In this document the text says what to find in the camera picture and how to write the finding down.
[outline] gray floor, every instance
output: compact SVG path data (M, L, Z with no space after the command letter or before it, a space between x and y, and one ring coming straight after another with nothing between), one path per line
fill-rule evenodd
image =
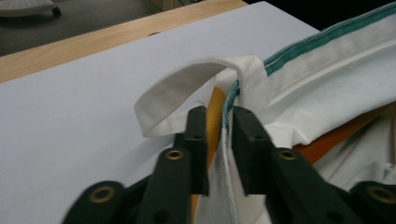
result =
M161 10L149 0L52 0L62 11L0 17L0 56L136 20Z

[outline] wooden surface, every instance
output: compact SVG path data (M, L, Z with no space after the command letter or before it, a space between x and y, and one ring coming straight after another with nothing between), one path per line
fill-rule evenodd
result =
M241 0L207 0L0 57L0 83L246 5Z

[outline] white table surface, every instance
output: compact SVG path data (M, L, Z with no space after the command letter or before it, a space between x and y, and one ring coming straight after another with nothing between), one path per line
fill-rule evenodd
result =
M0 223L61 223L91 184L148 175L173 136L143 138L134 103L167 73L211 56L264 60L316 32L261 2L0 84Z

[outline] orange fabric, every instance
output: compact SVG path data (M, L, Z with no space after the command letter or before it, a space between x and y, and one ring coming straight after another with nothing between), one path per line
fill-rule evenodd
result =
M367 113L361 114L340 127L323 134L311 144L296 145L293 148L300 151L312 164L330 151L337 144L345 141L352 134L360 130L364 125L380 115L389 105L384 105Z
M225 99L225 93L220 88L215 87L212 91L212 96L206 109L206 138L208 147L206 165L207 168L209 168L210 163L212 163L213 161L216 147L218 145L221 112ZM196 205L198 204L198 198L199 195L196 194L191 196L191 217L194 217Z

